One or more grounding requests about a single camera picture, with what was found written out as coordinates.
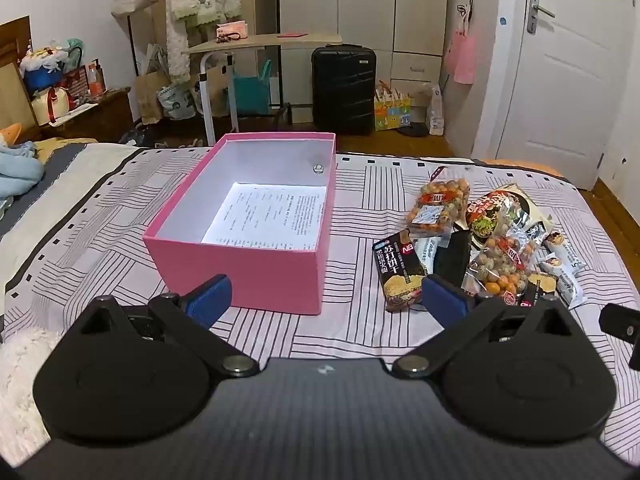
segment pink box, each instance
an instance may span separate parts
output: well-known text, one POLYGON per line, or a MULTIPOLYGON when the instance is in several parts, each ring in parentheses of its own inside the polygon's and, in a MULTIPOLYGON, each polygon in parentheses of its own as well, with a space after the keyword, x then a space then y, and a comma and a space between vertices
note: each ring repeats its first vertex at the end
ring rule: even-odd
POLYGON ((142 239, 172 292, 186 294, 226 274, 233 306, 320 314, 334 196, 335 134, 227 134, 178 186, 142 239), (326 187, 315 249, 203 243, 235 184, 326 187))

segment wardrobe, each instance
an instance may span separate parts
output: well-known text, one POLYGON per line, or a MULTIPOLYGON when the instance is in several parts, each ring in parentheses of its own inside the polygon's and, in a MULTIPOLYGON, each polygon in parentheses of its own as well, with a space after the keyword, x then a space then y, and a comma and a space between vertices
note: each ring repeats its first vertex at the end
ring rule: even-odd
MULTIPOLYGON (((442 63, 447 0, 280 0, 281 32, 339 33, 344 43, 372 48, 377 78, 413 94, 436 82, 442 63)), ((312 49, 282 51, 284 101, 312 104, 312 49)))

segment blue gripper pad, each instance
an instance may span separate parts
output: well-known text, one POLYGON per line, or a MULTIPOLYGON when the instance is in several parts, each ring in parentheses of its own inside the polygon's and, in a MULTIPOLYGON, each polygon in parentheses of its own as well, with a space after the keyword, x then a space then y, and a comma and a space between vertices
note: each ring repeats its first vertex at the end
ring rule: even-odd
POLYGON ((443 283, 434 275, 425 276, 422 280, 422 306, 427 309, 443 328, 459 322, 468 314, 470 302, 473 299, 461 289, 460 293, 454 287, 443 283))
POLYGON ((231 280, 218 274, 194 291, 180 298, 185 314, 207 330, 231 306, 231 280))

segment open storage box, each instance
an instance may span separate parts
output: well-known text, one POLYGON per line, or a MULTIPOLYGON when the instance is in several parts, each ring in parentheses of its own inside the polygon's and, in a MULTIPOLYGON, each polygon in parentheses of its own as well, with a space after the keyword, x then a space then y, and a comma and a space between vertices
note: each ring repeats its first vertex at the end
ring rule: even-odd
POLYGON ((234 306, 319 314, 334 195, 334 134, 227 134, 143 240, 172 292, 226 274, 234 306))

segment teal bag handle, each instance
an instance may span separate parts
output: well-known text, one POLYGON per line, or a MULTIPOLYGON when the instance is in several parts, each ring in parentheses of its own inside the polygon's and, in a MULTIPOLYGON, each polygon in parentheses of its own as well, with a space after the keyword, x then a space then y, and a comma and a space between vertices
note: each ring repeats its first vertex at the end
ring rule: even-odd
POLYGON ((260 81, 263 82, 271 75, 271 59, 264 62, 262 66, 262 74, 260 74, 260 81))

